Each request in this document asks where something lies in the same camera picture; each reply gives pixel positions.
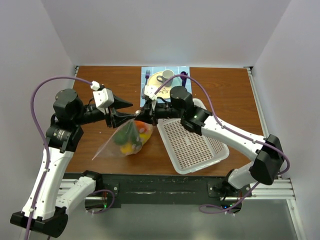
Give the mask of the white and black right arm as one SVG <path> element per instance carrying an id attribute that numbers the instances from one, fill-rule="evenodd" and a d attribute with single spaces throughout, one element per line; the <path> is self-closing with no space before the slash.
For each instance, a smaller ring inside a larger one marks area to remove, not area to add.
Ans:
<path id="1" fill-rule="evenodd" d="M 219 119 L 212 111 L 196 106 L 193 96 L 183 86 L 170 90 L 170 101 L 158 103 L 157 87 L 145 86 L 144 106 L 136 119 L 156 125 L 159 119 L 179 119 L 191 133 L 216 139 L 245 155 L 251 162 L 229 171 L 217 189 L 235 196 L 241 188 L 254 182 L 272 185 L 284 162 L 278 137 L 263 137 L 237 128 Z"/>

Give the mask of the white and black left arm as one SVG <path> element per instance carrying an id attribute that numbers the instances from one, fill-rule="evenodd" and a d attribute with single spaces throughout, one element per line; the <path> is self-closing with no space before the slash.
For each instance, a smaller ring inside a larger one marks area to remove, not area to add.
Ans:
<path id="1" fill-rule="evenodd" d="M 106 121 L 116 128 L 134 114 L 118 112 L 133 104 L 108 88 L 93 92 L 94 104 L 83 104 L 77 92 L 67 88 L 58 92 L 53 103 L 54 115 L 44 137 L 41 167 L 31 195 L 21 211 L 12 214 L 10 223 L 52 238 L 65 230 L 70 213 L 88 196 L 105 191 L 100 173 L 86 170 L 61 197 L 58 191 L 66 168 L 76 152 L 84 131 L 82 125 Z"/>

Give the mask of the white perforated plastic basket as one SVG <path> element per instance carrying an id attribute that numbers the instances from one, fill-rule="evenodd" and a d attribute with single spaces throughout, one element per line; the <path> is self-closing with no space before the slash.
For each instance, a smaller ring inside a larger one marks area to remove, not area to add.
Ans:
<path id="1" fill-rule="evenodd" d="M 170 161 L 180 175 L 194 173 L 218 164 L 230 154 L 226 144 L 187 131 L 178 118 L 160 119 L 157 129 Z"/>

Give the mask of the clear zip top bag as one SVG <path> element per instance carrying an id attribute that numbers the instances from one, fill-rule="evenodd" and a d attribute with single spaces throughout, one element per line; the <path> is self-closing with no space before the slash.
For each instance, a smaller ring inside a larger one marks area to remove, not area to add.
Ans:
<path id="1" fill-rule="evenodd" d="M 123 158 L 137 154 L 150 139 L 154 126 L 138 120 L 129 120 L 116 129 L 103 143 L 92 161 L 96 158 Z"/>

